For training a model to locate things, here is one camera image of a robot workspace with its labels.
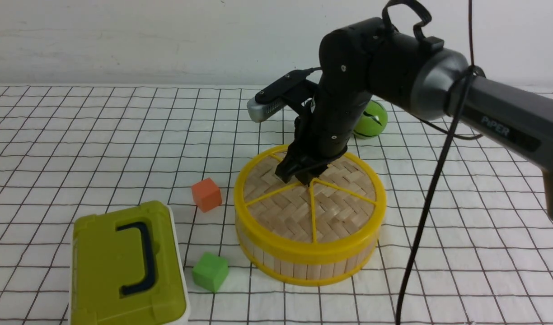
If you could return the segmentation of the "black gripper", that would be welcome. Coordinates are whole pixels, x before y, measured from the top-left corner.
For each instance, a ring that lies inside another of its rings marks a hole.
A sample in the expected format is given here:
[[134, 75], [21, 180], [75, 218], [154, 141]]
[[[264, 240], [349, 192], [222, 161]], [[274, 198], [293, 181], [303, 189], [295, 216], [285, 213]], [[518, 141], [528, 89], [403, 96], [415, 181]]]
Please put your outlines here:
[[313, 98], [314, 109], [300, 139], [289, 147], [275, 175], [284, 183], [296, 178], [309, 186], [328, 164], [347, 150], [347, 142], [369, 103], [369, 91], [335, 81], [320, 81]]

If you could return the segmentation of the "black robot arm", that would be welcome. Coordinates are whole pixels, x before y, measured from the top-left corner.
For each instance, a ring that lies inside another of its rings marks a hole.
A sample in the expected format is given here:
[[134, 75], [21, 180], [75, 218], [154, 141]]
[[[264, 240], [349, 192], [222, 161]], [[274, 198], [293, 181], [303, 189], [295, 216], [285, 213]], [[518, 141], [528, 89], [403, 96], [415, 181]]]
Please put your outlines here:
[[337, 29], [319, 48], [320, 81], [300, 107], [295, 140], [276, 169], [284, 182], [319, 177], [342, 156], [373, 96], [423, 120], [461, 122], [537, 166], [553, 219], [553, 99], [476, 76], [437, 37], [412, 37], [378, 17]]

